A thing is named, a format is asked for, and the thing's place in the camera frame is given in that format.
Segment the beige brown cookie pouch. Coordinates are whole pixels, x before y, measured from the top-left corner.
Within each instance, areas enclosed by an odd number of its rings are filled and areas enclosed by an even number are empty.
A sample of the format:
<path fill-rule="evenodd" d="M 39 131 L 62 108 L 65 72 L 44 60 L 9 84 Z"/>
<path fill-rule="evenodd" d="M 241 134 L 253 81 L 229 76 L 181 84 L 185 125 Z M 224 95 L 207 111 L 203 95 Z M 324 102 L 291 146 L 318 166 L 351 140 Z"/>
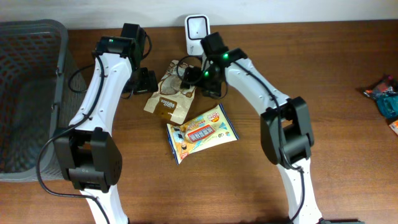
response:
<path fill-rule="evenodd" d="M 177 65 L 178 63 L 178 60 L 171 61 L 165 75 L 158 82 L 158 91 L 147 100 L 144 111 L 183 124 L 195 97 L 196 87 L 181 87 L 182 81 L 177 77 L 177 72 L 183 75 L 185 69 L 192 66 L 186 63 Z"/>

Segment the yellow blue snack bag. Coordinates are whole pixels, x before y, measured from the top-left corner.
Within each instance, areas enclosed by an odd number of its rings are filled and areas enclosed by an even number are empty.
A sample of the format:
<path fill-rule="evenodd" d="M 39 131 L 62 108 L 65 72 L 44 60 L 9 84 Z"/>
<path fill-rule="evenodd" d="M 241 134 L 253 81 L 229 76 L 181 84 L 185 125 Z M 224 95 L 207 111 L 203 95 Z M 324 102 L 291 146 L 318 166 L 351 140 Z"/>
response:
<path fill-rule="evenodd" d="M 168 124 L 167 135 L 178 165 L 190 154 L 239 139 L 222 104 L 180 126 Z"/>

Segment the black red snack packet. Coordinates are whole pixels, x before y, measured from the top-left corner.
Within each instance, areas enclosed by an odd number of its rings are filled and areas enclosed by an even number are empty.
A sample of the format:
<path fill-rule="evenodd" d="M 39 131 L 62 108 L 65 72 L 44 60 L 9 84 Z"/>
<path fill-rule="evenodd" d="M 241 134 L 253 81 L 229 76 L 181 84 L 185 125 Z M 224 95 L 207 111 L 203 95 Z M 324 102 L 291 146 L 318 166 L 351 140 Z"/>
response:
<path fill-rule="evenodd" d="M 397 80 L 392 75 L 383 75 L 378 82 L 365 89 L 363 94 L 373 100 L 388 96 L 396 96 Z"/>

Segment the teal mouthwash bottle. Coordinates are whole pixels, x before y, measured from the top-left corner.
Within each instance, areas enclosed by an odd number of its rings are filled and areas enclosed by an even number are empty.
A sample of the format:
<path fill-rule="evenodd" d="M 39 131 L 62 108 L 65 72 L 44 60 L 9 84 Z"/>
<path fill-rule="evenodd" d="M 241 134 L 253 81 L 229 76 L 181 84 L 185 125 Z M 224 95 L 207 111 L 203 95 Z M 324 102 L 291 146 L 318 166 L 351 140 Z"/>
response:
<path fill-rule="evenodd" d="M 397 117 L 397 95 L 382 96 L 376 100 L 376 104 L 385 118 Z"/>

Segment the orange tissue pack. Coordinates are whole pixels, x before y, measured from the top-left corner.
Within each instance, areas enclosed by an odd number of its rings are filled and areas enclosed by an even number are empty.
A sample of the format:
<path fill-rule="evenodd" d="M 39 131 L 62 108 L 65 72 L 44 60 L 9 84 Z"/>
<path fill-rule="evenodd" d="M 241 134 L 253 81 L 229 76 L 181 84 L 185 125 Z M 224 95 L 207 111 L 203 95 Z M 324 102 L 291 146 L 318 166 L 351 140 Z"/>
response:
<path fill-rule="evenodd" d="M 389 127 L 391 130 L 398 135 L 398 120 L 393 121 L 391 124 L 389 124 Z"/>

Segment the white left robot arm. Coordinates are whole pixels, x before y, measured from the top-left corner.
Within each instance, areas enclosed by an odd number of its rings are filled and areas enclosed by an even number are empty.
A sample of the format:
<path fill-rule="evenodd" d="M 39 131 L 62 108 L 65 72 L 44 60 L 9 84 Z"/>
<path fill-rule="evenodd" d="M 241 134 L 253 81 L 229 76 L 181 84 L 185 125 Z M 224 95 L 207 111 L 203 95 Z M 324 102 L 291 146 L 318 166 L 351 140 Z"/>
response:
<path fill-rule="evenodd" d="M 140 65 L 150 40 L 138 24 L 123 25 L 119 37 L 104 36 L 93 51 L 95 70 L 76 115 L 56 130 L 53 148 L 62 176 L 80 191 L 96 223 L 129 223 L 118 194 L 123 158 L 112 138 L 118 103 L 158 90 L 155 73 Z"/>

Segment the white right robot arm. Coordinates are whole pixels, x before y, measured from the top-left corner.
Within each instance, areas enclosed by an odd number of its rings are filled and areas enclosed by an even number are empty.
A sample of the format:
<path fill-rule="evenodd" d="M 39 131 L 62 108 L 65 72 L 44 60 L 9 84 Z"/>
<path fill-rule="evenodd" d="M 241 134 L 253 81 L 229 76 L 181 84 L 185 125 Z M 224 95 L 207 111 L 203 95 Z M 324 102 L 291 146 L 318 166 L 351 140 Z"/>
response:
<path fill-rule="evenodd" d="M 261 147 L 277 166 L 289 205 L 289 223 L 323 223 L 310 174 L 314 136 L 305 100 L 291 98 L 271 85 L 240 48 L 229 49 L 219 33 L 205 36 L 201 67 L 178 77 L 201 88 L 203 95 L 221 98 L 223 86 L 236 89 L 260 117 Z"/>

